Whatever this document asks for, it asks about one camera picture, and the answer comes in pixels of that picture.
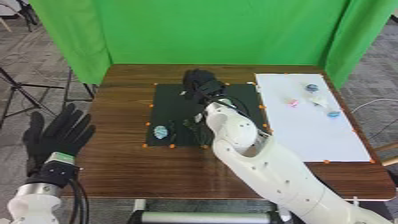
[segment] green screen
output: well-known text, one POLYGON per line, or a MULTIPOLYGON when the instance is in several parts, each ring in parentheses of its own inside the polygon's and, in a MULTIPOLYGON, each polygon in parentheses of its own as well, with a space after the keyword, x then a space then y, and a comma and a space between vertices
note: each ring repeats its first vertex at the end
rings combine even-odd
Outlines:
POLYGON ((396 0, 32 0, 80 81, 116 64, 318 65, 336 86, 396 0))

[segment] small toy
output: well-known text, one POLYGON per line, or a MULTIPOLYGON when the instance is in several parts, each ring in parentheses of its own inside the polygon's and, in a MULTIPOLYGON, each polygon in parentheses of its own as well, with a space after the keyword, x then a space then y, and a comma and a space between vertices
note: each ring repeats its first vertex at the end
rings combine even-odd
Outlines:
POLYGON ((327 113, 327 116, 334 118, 334 117, 338 117, 338 116, 340 116, 340 114, 341 114, 341 112, 340 112, 340 111, 332 111, 332 112, 329 112, 329 113, 327 113))
POLYGON ((315 92, 320 90, 320 88, 318 88, 318 86, 316 86, 315 84, 309 84, 309 85, 306 86, 306 90, 308 90, 311 93, 315 93, 315 92))
POLYGON ((288 102, 288 105, 290 105, 290 107, 297 107, 297 105, 299 105, 299 100, 290 100, 290 102, 288 102))
POLYGON ((311 102, 315 103, 315 106, 322 106, 327 108, 327 99, 324 96, 315 96, 309 98, 311 102))
POLYGON ((167 131, 165 126, 157 126, 155 127, 153 134, 155 134, 157 139, 164 139, 167 137, 169 131, 167 131))

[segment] black cloth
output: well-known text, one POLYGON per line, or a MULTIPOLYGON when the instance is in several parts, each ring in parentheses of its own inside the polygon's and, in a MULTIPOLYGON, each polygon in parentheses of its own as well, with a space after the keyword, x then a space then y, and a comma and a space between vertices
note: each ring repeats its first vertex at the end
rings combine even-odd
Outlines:
MULTIPOLYGON (((187 100, 181 95, 183 85, 180 84, 160 84, 157 86, 155 98, 153 98, 153 111, 151 111, 151 125, 148 128, 146 144, 148 146, 167 146, 176 144, 176 146, 199 146, 203 145, 197 141, 194 132, 183 125, 189 119, 194 122, 194 116, 205 110, 205 105, 197 104, 194 100, 187 100), (169 136, 162 140, 157 139, 153 130, 157 126, 165 126, 169 130, 169 136)), ((249 84, 237 84, 226 87, 226 96, 229 97, 238 110, 249 115, 258 128, 263 130, 265 117, 260 110, 260 95, 256 92, 256 87, 249 84)), ((201 135, 206 135, 206 144, 212 144, 213 133, 201 124, 201 135)))

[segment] white sheet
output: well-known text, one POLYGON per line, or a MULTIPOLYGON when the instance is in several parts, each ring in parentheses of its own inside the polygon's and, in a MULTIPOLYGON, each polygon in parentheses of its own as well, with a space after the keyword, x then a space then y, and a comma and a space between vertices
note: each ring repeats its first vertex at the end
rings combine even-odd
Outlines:
POLYGON ((306 162, 370 161, 363 141, 352 131, 352 124, 334 99, 320 74, 256 74, 260 94, 267 106, 267 116, 279 143, 297 152, 306 162), (308 84, 316 84, 327 98, 329 108, 316 107, 309 101, 308 84), (288 101, 297 99, 292 108, 288 101), (341 111, 338 118, 327 113, 341 111))

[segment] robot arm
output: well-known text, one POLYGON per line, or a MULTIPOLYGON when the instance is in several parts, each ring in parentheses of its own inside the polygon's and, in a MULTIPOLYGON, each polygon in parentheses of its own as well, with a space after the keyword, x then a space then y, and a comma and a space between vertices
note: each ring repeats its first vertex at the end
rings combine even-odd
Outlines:
POLYGON ((45 129, 43 115, 32 113, 30 128, 23 135, 29 178, 7 205, 13 224, 59 223, 54 211, 61 206, 61 191, 68 184, 78 196, 75 209, 80 209, 80 223, 87 223, 87 198, 77 181, 80 168, 75 166, 75 157, 93 137, 94 126, 89 126, 89 115, 80 120, 82 114, 70 104, 45 129))
POLYGON ((258 195, 295 213, 308 224, 391 223, 341 199, 318 181, 299 156, 240 114, 213 73, 189 71, 183 83, 187 99, 206 106, 203 114, 215 134, 215 155, 258 195))

